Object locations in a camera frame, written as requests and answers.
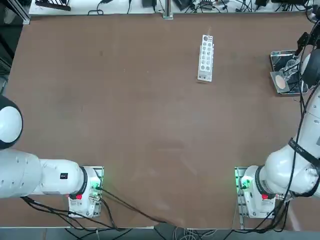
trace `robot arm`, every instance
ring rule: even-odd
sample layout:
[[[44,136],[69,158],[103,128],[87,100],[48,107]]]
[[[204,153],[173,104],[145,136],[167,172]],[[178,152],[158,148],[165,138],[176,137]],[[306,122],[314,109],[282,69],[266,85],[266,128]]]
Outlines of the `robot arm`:
[[[310,87],[320,80],[319,63],[320,49],[317,49],[305,58],[301,67],[302,79]],[[296,140],[297,136],[282,149],[271,153],[265,165],[250,166],[245,171],[241,184],[250,218],[265,218],[275,208],[275,196],[286,193],[293,169],[293,145]],[[298,195],[313,190],[312,195],[320,197],[320,88],[315,90],[307,106],[297,144],[299,150],[295,155],[289,190]],[[311,159],[301,154],[301,149]]]
[[[102,187],[102,177],[98,177],[96,169],[70,160],[39,159],[9,148],[17,142],[22,130],[19,108],[0,95],[0,198],[68,195],[70,212],[89,218],[98,216],[101,194],[96,187]]]

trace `wire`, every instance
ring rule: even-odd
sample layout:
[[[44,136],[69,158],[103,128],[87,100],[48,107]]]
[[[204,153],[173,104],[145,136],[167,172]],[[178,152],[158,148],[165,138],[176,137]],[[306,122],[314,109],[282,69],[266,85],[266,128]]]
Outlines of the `wire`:
[[[94,231],[95,231],[95,230],[92,230],[92,229],[87,229],[87,228],[85,228],[84,226],[82,226],[82,225],[80,224],[80,222],[79,222],[78,220],[76,220],[75,218],[70,217],[70,216],[68,216],[68,215],[66,215],[66,214],[57,213],[57,212],[54,212],[54,211],[52,211],[52,210],[44,210],[44,209],[41,209],[41,208],[38,208],[38,207],[35,207],[35,206],[31,205],[31,203],[29,203],[29,202],[27,202],[27,201],[25,201],[25,202],[26,202],[31,208],[33,208],[33,209],[35,209],[35,210],[37,210],[37,211],[57,215],[58,217],[60,217],[63,221],[65,221],[66,223],[68,223],[68,224],[69,224],[72,228],[74,228],[74,229],[77,229],[77,230],[86,230],[87,232],[94,232]],[[69,222],[68,220],[64,219],[62,216],[64,216],[64,217],[66,217],[66,218],[69,218],[69,219],[75,221],[81,228],[79,229],[79,228],[75,227],[71,222]]]
[[[239,0],[232,0],[232,1],[236,1],[236,2],[241,3],[241,4],[243,3],[243,5],[246,7],[245,9],[248,9],[248,11],[249,11],[250,7],[247,4],[245,4],[244,1],[243,2],[239,1]]]
[[[162,5],[161,0],[159,0],[159,2],[160,2],[160,5],[161,5],[161,8],[162,8],[162,11],[164,11],[164,12],[165,12],[165,9],[164,9],[164,6]]]
[[[97,15],[104,15],[104,11],[102,11],[101,9],[99,9],[99,5],[103,3],[103,0],[101,0],[98,5],[96,6],[96,10],[90,10],[88,11],[88,16],[90,15],[90,13],[96,13]]]
[[[212,6],[212,8],[213,8],[213,9],[216,9],[216,10],[221,14],[221,11],[220,11],[217,7]]]
[[[128,7],[128,11],[126,12],[126,14],[129,14],[130,7],[131,7],[131,1],[132,1],[132,0],[129,0],[129,7]]]
[[[44,210],[44,209],[39,209],[39,208],[37,209],[36,207],[31,206],[32,208],[34,208],[34,209],[36,209],[36,210],[38,210],[38,211],[41,211],[41,212],[47,212],[47,213],[52,212],[53,214],[56,214],[56,215],[62,215],[61,213],[67,213],[68,215],[69,215],[69,214],[77,215],[77,216],[80,216],[80,217],[82,217],[82,218],[84,218],[84,219],[87,219],[87,220],[89,220],[89,221],[91,221],[91,222],[94,222],[94,223],[96,223],[96,224],[100,224],[100,225],[102,225],[102,226],[104,226],[104,227],[112,228],[111,226],[109,226],[109,225],[107,225],[107,224],[105,224],[105,223],[103,223],[103,222],[94,220],[94,219],[92,219],[92,218],[90,218],[90,217],[84,216],[84,215],[79,214],[79,213],[77,213],[77,212],[73,212],[73,211],[69,211],[69,210],[57,209],[57,208],[49,207],[49,206],[46,206],[46,205],[44,205],[44,204],[38,203],[38,202],[34,201],[32,198],[27,197],[27,196],[26,196],[26,197],[21,197],[21,198],[22,198],[29,206],[30,206],[30,205],[36,205],[36,206],[39,206],[39,207],[41,207],[41,208],[45,208],[45,209],[49,210],[49,211],[46,211],[46,210]],[[67,215],[65,215],[65,217],[71,218],[72,220],[76,221],[73,217],[70,217],[70,216],[67,216]]]
[[[226,12],[228,13],[228,6],[225,4],[224,0],[221,0],[222,4],[224,5],[224,9],[226,10]]]
[[[78,236],[75,235],[74,233],[70,232],[68,229],[64,228],[64,230],[66,230],[69,234],[71,234],[72,236],[74,236],[76,239],[82,240],[80,237],[78,237]]]
[[[157,229],[156,227],[153,228],[155,230],[155,232],[163,239],[163,240],[167,240]]]
[[[278,10],[282,7],[282,4],[275,10],[275,12],[278,12]]]
[[[100,201],[104,204],[104,206],[106,207],[106,210],[108,211],[108,215],[109,215],[109,219],[110,219],[112,227],[119,231],[119,228],[115,224],[114,218],[112,217],[111,210],[110,210],[110,207],[108,206],[107,202],[105,200],[103,200],[102,198],[100,199]]]
[[[103,188],[101,188],[101,187],[96,187],[96,189],[105,192],[106,194],[112,196],[113,198],[115,198],[116,200],[118,200],[119,202],[121,202],[121,203],[122,203],[125,207],[127,207],[128,209],[133,210],[133,211],[135,211],[135,212],[137,212],[137,213],[145,216],[146,218],[148,218],[148,219],[150,219],[150,220],[152,220],[152,221],[155,221],[155,222],[158,222],[158,223],[161,223],[161,224],[166,224],[166,223],[167,223],[166,221],[162,221],[162,220],[159,220],[159,219],[154,218],[154,217],[152,217],[152,216],[149,216],[148,214],[140,211],[139,209],[137,209],[136,207],[130,205],[129,203],[126,203],[125,201],[123,201],[123,200],[121,200],[119,197],[117,197],[116,195],[112,194],[111,192],[109,192],[109,191],[107,191],[107,190],[105,190],[105,189],[103,189]]]
[[[119,238],[121,238],[122,236],[124,236],[124,235],[126,235],[126,234],[128,234],[130,231],[132,231],[133,230],[133,228],[131,228],[131,229],[129,229],[128,231],[126,231],[126,232],[124,232],[124,233],[122,233],[122,234],[120,234],[119,236],[116,236],[115,238],[113,238],[112,240],[117,240],[117,239],[119,239]]]
[[[299,9],[296,4],[294,4],[294,7],[295,7],[298,11],[300,11],[300,12],[304,12],[304,11],[306,10],[306,8],[304,8],[304,9]]]

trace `table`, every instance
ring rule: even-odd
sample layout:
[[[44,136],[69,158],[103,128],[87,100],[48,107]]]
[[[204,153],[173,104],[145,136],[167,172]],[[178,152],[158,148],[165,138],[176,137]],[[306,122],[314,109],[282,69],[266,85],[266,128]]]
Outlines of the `table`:
[[[234,167],[264,164],[300,119],[298,102],[275,94],[269,54],[295,49],[311,28],[298,13],[37,18],[23,27],[6,91],[24,117],[15,147],[104,166],[105,188],[176,226],[230,229]],[[215,43],[207,84],[196,80],[203,34]],[[36,199],[62,208],[62,198]],[[156,224],[108,202],[120,227]],[[288,228],[319,230],[318,205],[294,200]],[[20,199],[0,206],[0,226],[66,226]]]

